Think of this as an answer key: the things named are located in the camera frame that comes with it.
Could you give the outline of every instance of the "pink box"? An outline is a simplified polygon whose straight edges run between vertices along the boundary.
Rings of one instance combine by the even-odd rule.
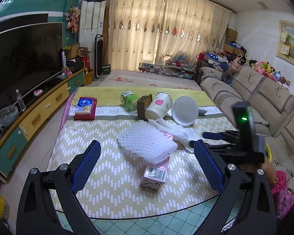
[[[173,139],[173,136],[170,134],[163,132],[163,135],[168,137],[169,139]],[[168,158],[166,160],[157,165],[149,163],[146,166],[140,185],[158,190],[165,183],[169,165],[169,158],[170,155],[168,155]]]

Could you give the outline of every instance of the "paper cup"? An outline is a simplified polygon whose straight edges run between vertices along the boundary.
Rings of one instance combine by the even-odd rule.
[[[181,96],[173,103],[171,113],[175,123],[182,126],[189,126],[198,117],[198,105],[193,98]]]
[[[165,114],[172,107],[172,98],[166,92],[157,93],[152,103],[145,111],[146,119],[156,120],[158,118],[164,118]]]

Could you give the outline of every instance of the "yellow drawer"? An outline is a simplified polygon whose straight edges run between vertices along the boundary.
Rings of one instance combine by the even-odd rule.
[[[63,84],[45,100],[47,102],[46,108],[51,115],[61,104],[69,97],[69,90],[67,83]]]
[[[44,99],[20,122],[19,127],[28,141],[50,116],[47,104],[47,99]]]

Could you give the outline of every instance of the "water bottle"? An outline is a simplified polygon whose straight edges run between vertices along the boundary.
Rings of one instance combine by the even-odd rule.
[[[24,104],[24,101],[23,101],[23,98],[22,98],[22,95],[21,93],[18,91],[18,89],[16,90],[16,98],[17,98],[17,102],[20,106],[20,109],[21,111],[25,111],[26,110],[26,107],[25,107],[25,104]]]

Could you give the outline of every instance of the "tower fan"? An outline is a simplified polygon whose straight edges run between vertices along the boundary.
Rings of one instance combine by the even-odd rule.
[[[103,36],[97,34],[95,37],[95,71],[94,81],[103,81]]]

